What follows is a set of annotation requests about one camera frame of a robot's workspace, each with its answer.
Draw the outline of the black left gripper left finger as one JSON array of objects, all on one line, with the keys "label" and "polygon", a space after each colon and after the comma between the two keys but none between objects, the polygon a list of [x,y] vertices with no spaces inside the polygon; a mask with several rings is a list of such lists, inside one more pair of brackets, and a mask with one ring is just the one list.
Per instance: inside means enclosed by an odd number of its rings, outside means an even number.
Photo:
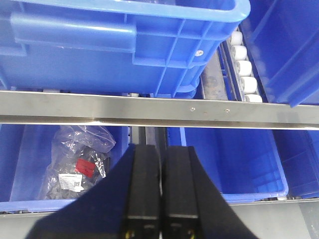
[{"label": "black left gripper left finger", "polygon": [[153,145],[129,145],[106,178],[38,220],[28,239],[158,239],[160,160]]}]

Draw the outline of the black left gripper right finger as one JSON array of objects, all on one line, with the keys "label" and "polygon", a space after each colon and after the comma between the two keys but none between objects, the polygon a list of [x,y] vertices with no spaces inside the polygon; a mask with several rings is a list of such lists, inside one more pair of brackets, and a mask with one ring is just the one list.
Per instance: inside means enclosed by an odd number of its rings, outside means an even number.
[{"label": "black left gripper right finger", "polygon": [[255,239],[210,180],[194,147],[170,146],[162,173],[164,239]]}]

